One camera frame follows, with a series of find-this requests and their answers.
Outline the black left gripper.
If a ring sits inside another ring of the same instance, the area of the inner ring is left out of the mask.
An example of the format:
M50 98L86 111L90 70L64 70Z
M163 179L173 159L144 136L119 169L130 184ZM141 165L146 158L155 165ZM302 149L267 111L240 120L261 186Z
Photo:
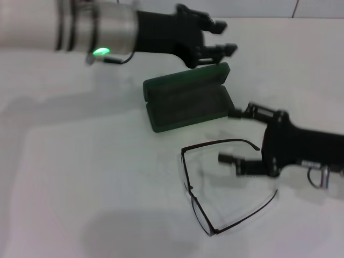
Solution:
M236 44L204 47L203 31L222 34L227 23L184 4L177 4L172 14L138 11L137 18L136 52L172 54L191 69L218 64L238 49Z

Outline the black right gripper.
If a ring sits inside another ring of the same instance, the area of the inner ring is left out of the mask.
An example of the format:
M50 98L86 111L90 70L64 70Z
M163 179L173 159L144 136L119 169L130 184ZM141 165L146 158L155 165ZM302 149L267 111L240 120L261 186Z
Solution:
M278 177L290 165L343 171L343 135L297 127L287 112L255 103L249 103L245 110L229 110L227 116L267 124L261 159L218 154L219 163L235 166L236 176Z

